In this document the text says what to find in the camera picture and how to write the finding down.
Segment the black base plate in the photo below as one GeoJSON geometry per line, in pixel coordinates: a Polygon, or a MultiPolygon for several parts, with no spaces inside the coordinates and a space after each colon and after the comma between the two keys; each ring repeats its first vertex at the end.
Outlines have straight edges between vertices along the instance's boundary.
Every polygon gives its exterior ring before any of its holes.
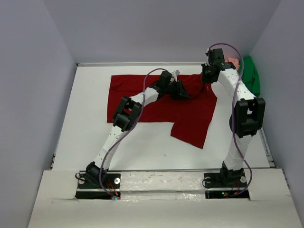
{"type": "Polygon", "coordinates": [[[202,186],[205,188],[205,198],[212,199],[250,199],[249,191],[242,190],[247,186],[244,171],[238,176],[223,180],[219,172],[204,173],[202,186]]]}
{"type": "Polygon", "coordinates": [[[89,178],[85,177],[84,172],[75,174],[77,179],[77,188],[75,198],[80,200],[119,200],[121,197],[120,184],[121,174],[110,172],[103,181],[103,187],[100,183],[89,182],[89,178]]]}

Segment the green t-shirt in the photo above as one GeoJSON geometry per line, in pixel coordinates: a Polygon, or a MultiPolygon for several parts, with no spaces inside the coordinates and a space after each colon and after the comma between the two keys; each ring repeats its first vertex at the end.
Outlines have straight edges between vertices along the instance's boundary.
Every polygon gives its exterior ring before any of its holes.
{"type": "Polygon", "coordinates": [[[246,56],[244,60],[244,70],[242,75],[242,81],[248,88],[248,90],[253,93],[256,97],[260,95],[260,80],[257,68],[251,56],[246,56]]]}

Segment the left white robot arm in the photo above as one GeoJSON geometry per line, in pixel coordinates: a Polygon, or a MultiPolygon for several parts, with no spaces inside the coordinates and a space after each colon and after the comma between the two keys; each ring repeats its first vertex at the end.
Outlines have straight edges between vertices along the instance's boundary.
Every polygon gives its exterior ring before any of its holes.
{"type": "Polygon", "coordinates": [[[85,173],[79,176],[85,182],[99,188],[104,185],[111,160],[121,141],[135,128],[145,106],[169,94],[174,99],[188,99],[183,83],[178,79],[179,70],[169,72],[161,69],[158,80],[146,87],[147,76],[143,80],[142,92],[128,97],[123,96],[113,115],[113,125],[97,157],[87,165],[85,173]]]}

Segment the red t-shirt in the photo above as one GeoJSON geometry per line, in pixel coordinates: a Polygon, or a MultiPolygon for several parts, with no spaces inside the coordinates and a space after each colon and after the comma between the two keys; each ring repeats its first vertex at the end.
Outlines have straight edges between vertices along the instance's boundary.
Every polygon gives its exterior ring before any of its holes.
{"type": "MultiPolygon", "coordinates": [[[[165,95],[159,101],[145,106],[140,122],[173,123],[171,136],[195,147],[203,148],[217,103],[217,97],[210,84],[203,84],[201,76],[178,75],[189,99],[174,100],[165,95]]],[[[107,122],[113,121],[113,115],[123,96],[131,97],[143,91],[143,75],[114,75],[111,77],[107,122]]]]}

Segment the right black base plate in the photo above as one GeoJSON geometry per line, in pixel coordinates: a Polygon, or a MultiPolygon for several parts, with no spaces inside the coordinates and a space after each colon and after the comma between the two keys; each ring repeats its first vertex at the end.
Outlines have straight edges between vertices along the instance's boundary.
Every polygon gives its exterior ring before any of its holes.
{"type": "Polygon", "coordinates": [[[223,180],[219,172],[204,173],[202,186],[205,188],[205,198],[212,199],[250,199],[249,191],[242,190],[247,186],[244,171],[238,176],[223,180]]]}

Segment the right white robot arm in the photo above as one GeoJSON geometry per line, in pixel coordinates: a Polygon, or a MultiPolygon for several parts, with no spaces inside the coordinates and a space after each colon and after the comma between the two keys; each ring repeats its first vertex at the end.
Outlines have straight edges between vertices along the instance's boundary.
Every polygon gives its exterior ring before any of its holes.
{"type": "Polygon", "coordinates": [[[233,63],[225,61],[223,50],[208,49],[207,63],[202,65],[202,82],[219,82],[232,99],[229,127],[232,139],[228,154],[218,173],[206,173],[203,185],[207,188],[228,188],[244,178],[246,152],[252,138],[262,128],[266,102],[257,98],[242,82],[233,63]]]}

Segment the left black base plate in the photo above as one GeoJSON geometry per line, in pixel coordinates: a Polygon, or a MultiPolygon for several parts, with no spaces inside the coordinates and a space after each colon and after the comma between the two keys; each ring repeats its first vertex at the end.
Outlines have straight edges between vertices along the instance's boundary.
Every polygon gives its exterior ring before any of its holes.
{"type": "Polygon", "coordinates": [[[103,181],[103,187],[100,183],[89,182],[89,178],[85,177],[84,172],[75,174],[77,179],[77,188],[75,198],[80,200],[119,200],[121,197],[120,184],[121,174],[110,172],[103,181]]]}

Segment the pink t-shirt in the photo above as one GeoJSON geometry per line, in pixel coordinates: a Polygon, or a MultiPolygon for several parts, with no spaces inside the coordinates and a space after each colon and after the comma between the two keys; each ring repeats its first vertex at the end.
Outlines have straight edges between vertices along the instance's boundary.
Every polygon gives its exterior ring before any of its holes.
{"type": "Polygon", "coordinates": [[[240,68],[240,62],[239,62],[239,60],[237,58],[229,57],[229,58],[225,59],[225,62],[231,62],[235,66],[235,68],[236,68],[237,71],[240,68]]]}

